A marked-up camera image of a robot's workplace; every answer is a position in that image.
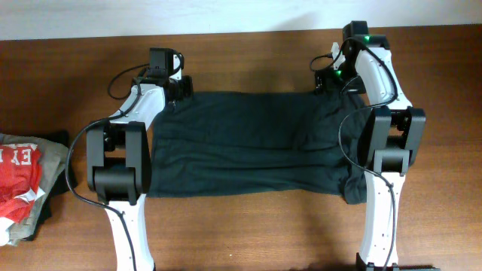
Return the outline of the dark green t-shirt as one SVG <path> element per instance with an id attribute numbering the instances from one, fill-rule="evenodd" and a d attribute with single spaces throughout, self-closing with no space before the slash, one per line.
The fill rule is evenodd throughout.
<path id="1" fill-rule="evenodd" d="M 365 126 L 358 97 L 336 93 L 196 93 L 153 122 L 152 198 L 284 190 L 366 200 L 354 167 Z"/>

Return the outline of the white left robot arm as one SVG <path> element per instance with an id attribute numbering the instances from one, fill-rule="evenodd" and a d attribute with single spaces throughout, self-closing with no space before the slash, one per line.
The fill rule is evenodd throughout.
<path id="1" fill-rule="evenodd" d="M 119 270 L 156 268 L 145 223 L 152 174 L 147 131 L 168 103 L 192 95 L 183 68 L 181 53 L 152 48 L 122 106 L 86 131 L 87 183 L 108 216 Z"/>

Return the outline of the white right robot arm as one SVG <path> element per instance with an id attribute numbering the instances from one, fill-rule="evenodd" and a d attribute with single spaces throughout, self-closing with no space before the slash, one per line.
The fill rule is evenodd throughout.
<path id="1" fill-rule="evenodd" d="M 396 234 L 398 207 L 407 171 L 414 164 L 426 125 L 426 113 L 404 95 L 392 66 L 385 35 L 372 35 L 365 21 L 343 27 L 342 44 L 326 55 L 332 61 L 316 69 L 316 92 L 337 87 L 343 94 L 366 94 L 367 123 L 350 164 L 365 174 L 366 216 L 357 270 L 399 270 Z"/>

